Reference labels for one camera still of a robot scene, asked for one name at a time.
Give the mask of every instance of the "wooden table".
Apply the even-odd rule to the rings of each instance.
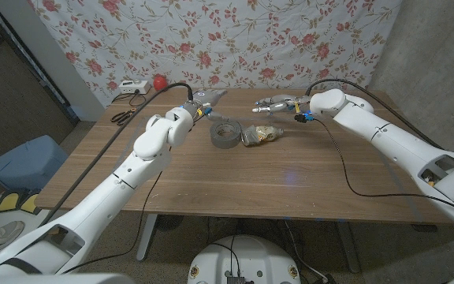
[[[285,130],[284,136],[258,147],[246,148],[239,144],[224,150],[216,148],[210,141],[212,122],[206,118],[198,121],[184,145],[172,149],[173,161],[151,193],[145,212],[274,219],[451,222],[423,198],[366,198],[351,192],[344,179],[339,155],[320,124],[293,121],[293,114],[275,114],[268,120],[265,114],[251,112],[255,101],[281,93],[303,95],[304,90],[230,89],[215,111],[243,118],[240,122],[246,126],[264,125],[271,121],[272,125]],[[376,115],[402,126],[392,114],[363,93],[349,94],[367,99]],[[375,94],[396,109],[385,93]],[[110,174],[117,161],[123,161],[121,155],[125,157],[131,151],[132,142],[144,131],[147,118],[154,114],[164,116],[166,111],[185,100],[186,90],[174,88],[152,101],[121,133],[63,208],[77,205]],[[110,119],[128,108],[128,101],[119,101],[106,110],[39,194],[37,206],[53,207],[59,201],[117,130],[118,126]],[[247,118],[258,121],[247,121]],[[345,132],[331,119],[323,121],[339,144],[349,180],[356,191],[365,194],[421,193],[407,174],[382,158],[365,140]],[[142,185],[124,210],[141,210],[153,181]]]

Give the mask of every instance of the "gray wall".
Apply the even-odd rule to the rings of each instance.
[[[369,89],[454,151],[454,1],[403,1]]]
[[[97,121],[104,113],[104,107],[69,63],[28,2],[0,0],[0,11],[61,89],[78,118],[83,121]]]

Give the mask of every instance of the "table leg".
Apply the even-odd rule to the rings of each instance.
[[[339,232],[340,242],[343,245],[348,268],[352,273],[360,272],[359,257],[356,254],[355,242],[353,241],[352,229],[347,222],[336,222],[337,232]]]
[[[149,214],[147,216],[147,221],[145,222],[145,227],[141,233],[140,246],[138,248],[138,253],[136,254],[136,259],[138,261],[143,261],[147,258],[148,249],[151,245],[151,237],[154,233],[155,222],[157,221],[157,214]]]

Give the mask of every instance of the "power strip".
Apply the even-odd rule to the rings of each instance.
[[[139,90],[140,94],[146,94],[150,90],[150,84],[146,80],[123,80],[118,85],[122,94],[134,94]]]

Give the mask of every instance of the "floral curtain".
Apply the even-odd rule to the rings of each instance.
[[[402,0],[28,1],[108,106],[122,80],[155,76],[207,88],[366,86]]]

